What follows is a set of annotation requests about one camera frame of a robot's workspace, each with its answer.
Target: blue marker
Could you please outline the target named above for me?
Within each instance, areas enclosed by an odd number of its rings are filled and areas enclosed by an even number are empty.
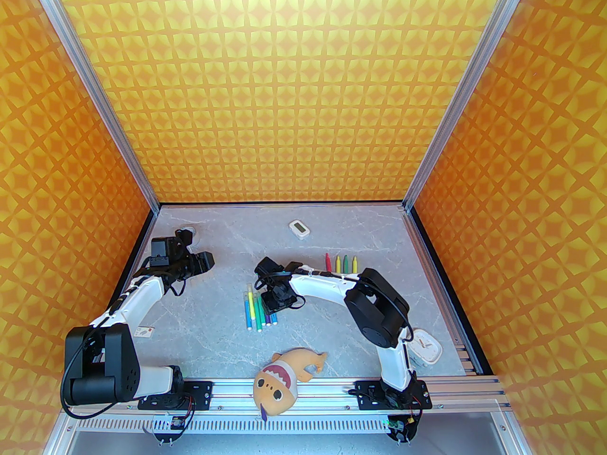
[[[253,330],[253,323],[251,321],[251,309],[249,309],[249,299],[247,293],[245,293],[245,317],[247,318],[247,330]]]

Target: green marker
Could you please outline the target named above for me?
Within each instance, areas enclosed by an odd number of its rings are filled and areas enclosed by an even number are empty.
[[[259,301],[260,297],[255,295],[255,301],[253,302],[255,304],[255,323],[257,325],[258,332],[261,332],[264,329],[262,329],[262,312],[260,310],[261,305],[259,304]]]

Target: ventilation grille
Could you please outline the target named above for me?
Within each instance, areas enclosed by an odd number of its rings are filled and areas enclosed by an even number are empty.
[[[79,431],[102,431],[111,433],[141,433],[145,428],[154,433],[175,433],[171,430],[169,415],[141,416],[112,415],[81,420]],[[245,434],[245,433],[386,433],[386,415],[354,416],[286,416],[267,422],[251,416],[201,415],[195,416],[188,433],[195,434]]]

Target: white clock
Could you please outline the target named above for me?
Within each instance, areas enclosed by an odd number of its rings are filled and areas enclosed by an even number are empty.
[[[436,364],[442,355],[440,342],[423,329],[414,329],[414,339],[408,343],[407,347],[425,364]]]

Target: geometric wallpaper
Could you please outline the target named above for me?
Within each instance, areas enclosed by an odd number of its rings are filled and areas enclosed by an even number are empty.
[[[160,201],[402,199],[496,0],[63,0]]]
[[[40,453],[65,334],[104,310],[149,208],[38,0],[0,0],[0,452]]]
[[[416,210],[538,454],[607,453],[607,0],[522,0]]]

